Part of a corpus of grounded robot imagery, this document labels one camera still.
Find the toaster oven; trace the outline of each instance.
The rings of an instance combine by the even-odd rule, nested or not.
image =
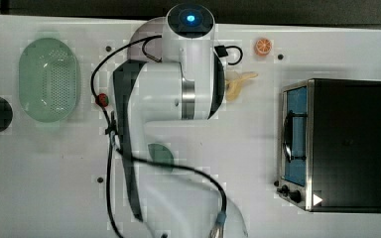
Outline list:
[[[381,81],[282,90],[279,195],[312,212],[381,213]]]

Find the green plastic basket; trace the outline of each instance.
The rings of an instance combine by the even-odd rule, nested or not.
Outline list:
[[[23,51],[19,93],[24,111],[40,122],[64,119],[75,107],[78,83],[76,58],[56,39],[39,39]]]

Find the white tabletop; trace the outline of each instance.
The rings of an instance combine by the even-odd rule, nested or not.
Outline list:
[[[92,104],[89,78],[107,56],[106,46],[125,45],[141,21],[0,16],[0,96],[14,111],[0,133],[0,237],[115,237],[106,212],[105,121]],[[234,102],[209,121],[150,123],[153,138],[171,142],[179,159],[217,175],[241,209],[250,237],[381,237],[381,214],[308,213],[278,197],[279,92],[313,77],[381,80],[381,31],[218,25],[217,37],[243,48],[242,64],[227,70],[255,71]],[[18,61],[32,41],[53,37],[75,53],[81,92],[60,123],[30,118],[18,99]],[[261,59],[254,41],[273,42]],[[283,54],[283,60],[277,55]],[[99,74],[106,92],[111,71],[126,52]],[[124,189],[121,160],[115,163],[115,217],[125,237],[147,237],[134,221]]]

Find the orange fruit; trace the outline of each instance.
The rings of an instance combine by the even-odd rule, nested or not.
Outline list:
[[[255,53],[260,57],[264,57],[271,51],[271,48],[271,41],[265,38],[261,38],[255,44]]]

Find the oven window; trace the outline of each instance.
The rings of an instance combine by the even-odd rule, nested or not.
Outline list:
[[[306,122],[308,91],[306,87],[287,91],[289,142],[285,159],[285,180],[305,186],[306,182]]]

